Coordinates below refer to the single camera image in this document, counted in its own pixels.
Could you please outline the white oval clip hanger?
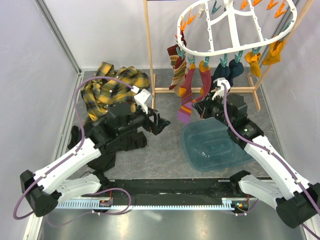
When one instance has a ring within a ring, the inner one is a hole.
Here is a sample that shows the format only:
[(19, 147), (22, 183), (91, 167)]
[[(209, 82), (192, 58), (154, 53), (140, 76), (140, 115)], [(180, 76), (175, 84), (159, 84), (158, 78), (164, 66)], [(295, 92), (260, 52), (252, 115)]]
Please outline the white oval clip hanger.
[[(193, 56), (198, 57), (213, 57), (213, 56), (219, 56), (229, 53), (235, 53), (240, 52), (244, 50), (260, 50), (261, 47), (270, 45), (277, 41), (282, 41), (290, 32), (293, 30), (296, 22), (297, 22), (297, 9), (293, 1), (291, 0), (284, 0), (280, 4), (280, 7), (276, 11), (275, 17), (280, 17), (283, 14), (290, 12), (292, 14), (292, 19), (290, 22), (286, 25), (286, 27), (278, 33), (276, 36), (271, 38), (265, 38), (262, 34), (262, 27), (258, 23), (258, 17), (255, 13), (255, 8), (251, 1), (248, 1), (249, 10), (243, 11), (243, 10), (237, 10), (234, 8), (234, 2), (232, 0), (224, 0), (223, 5), (225, 8), (225, 11), (216, 17), (215, 19), (211, 19), (211, 16), (220, 8), (216, 7), (217, 1), (215, 0), (213, 2), (212, 9), (209, 9), (209, 1), (208, 0), (198, 0), (188, 6), (178, 17), (177, 24), (176, 24), (176, 41), (177, 41), (177, 54), (180, 57), (184, 57), (184, 54), (190, 54)], [(184, 43), (182, 36), (182, 32), (184, 32), (187, 25), (191, 24), (192, 21), (196, 17), (201, 17), (202, 15), (205, 16), (205, 22), (206, 22), (206, 30), (208, 33), (208, 43), (209, 43), (209, 50), (205, 52), (197, 51), (189, 49), (186, 44)], [(254, 22), (253, 29), (257, 33), (258, 40), (256, 40), (253, 43), (246, 43), (241, 44), (239, 35), (238, 35), (238, 27), (236, 22), (236, 17), (242, 16), (242, 17), (250, 17)], [(214, 46), (214, 37), (213, 37), (213, 25), (219, 23), (220, 21), (227, 19), (228, 21), (228, 28), (231, 38), (231, 46), (225, 49), (216, 50)]]

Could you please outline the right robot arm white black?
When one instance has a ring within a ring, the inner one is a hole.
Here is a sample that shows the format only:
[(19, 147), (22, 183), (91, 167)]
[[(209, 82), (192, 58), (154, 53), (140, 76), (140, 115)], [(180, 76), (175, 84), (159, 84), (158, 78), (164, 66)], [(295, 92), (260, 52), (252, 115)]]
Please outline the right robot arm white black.
[(210, 93), (193, 107), (203, 119), (215, 118), (227, 126), (230, 139), (253, 157), (275, 183), (268, 184), (242, 170), (229, 178), (229, 191), (233, 196), (247, 194), (258, 198), (275, 209), (292, 229), (320, 213), (320, 184), (310, 183), (279, 155), (264, 132), (248, 118), (243, 96), (214, 97)]

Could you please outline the maroon purple striped sock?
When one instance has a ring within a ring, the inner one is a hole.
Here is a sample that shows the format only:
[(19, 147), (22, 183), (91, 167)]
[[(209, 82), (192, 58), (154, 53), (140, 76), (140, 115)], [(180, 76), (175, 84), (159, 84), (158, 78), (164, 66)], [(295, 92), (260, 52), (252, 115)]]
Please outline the maroon purple striped sock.
[(181, 97), (181, 107), (177, 113), (177, 119), (184, 124), (188, 124), (192, 115), (193, 107), (193, 92), (192, 92), (192, 79), (196, 65), (190, 64), (189, 70), (185, 76), (185, 82), (179, 87), (179, 96)]
[(200, 89), (200, 96), (193, 100), (194, 103), (202, 101), (203, 98), (207, 96), (207, 94), (211, 90), (211, 84), (212, 84), (210, 66), (206, 64), (204, 60), (202, 60), (199, 63), (198, 69), (199, 69), (199, 73), (202, 81), (202, 87)]

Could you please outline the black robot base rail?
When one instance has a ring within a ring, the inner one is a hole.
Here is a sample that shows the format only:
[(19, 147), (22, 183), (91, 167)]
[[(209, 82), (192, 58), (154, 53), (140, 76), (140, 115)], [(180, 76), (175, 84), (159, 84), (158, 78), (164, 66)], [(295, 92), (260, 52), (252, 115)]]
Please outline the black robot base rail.
[(116, 179), (103, 184), (97, 191), (98, 197), (111, 197), (118, 204), (195, 205), (222, 203), (227, 199), (254, 199), (240, 191), (228, 178), (157, 178), (157, 179)]

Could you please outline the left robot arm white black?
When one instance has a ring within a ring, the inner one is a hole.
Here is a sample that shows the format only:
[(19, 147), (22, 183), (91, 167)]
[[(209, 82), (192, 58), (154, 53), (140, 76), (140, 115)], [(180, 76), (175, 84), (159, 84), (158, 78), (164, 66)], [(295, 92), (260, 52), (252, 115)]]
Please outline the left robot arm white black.
[(131, 112), (127, 103), (114, 104), (98, 123), (86, 123), (81, 138), (60, 158), (40, 170), (19, 176), (22, 196), (37, 217), (53, 211), (59, 203), (82, 195), (106, 196), (110, 185), (99, 164), (111, 152), (143, 148), (147, 140), (139, 128), (160, 134), (170, 121), (146, 105)]

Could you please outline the mustard yellow sock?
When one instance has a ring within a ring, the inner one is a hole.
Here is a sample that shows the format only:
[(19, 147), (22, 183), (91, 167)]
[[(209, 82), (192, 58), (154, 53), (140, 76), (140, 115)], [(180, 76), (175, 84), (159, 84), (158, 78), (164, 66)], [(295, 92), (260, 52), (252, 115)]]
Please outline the mustard yellow sock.
[(244, 57), (244, 59), (250, 66), (251, 73), (258, 78), (261, 77), (261, 69), (259, 66), (260, 58), (261, 58), (260, 52), (258, 54), (253, 54), (252, 52), (248, 52)]
[(285, 45), (285, 40), (275, 41), (269, 45), (267, 56), (262, 61), (265, 66), (270, 66), (281, 61), (281, 52)]

